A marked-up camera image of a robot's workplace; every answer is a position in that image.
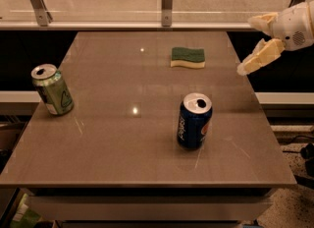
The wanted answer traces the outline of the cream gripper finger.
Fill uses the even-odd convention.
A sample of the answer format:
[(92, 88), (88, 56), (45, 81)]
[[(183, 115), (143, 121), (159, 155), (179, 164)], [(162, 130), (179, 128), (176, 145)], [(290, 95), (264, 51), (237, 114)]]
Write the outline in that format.
[(271, 23), (277, 16), (278, 16), (277, 13), (268, 13), (261, 16), (251, 17), (247, 21), (253, 29), (257, 29), (271, 36), (272, 35)]
[(280, 39), (261, 39), (252, 53), (237, 66), (237, 73), (241, 76), (251, 74), (277, 60), (284, 50), (285, 45)]

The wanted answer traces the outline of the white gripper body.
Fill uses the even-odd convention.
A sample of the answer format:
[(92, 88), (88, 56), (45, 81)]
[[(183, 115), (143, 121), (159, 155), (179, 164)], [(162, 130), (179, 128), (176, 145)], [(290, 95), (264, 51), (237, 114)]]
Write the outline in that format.
[(284, 9), (271, 25), (272, 36), (284, 42), (285, 50), (294, 51), (314, 44), (314, 1)]

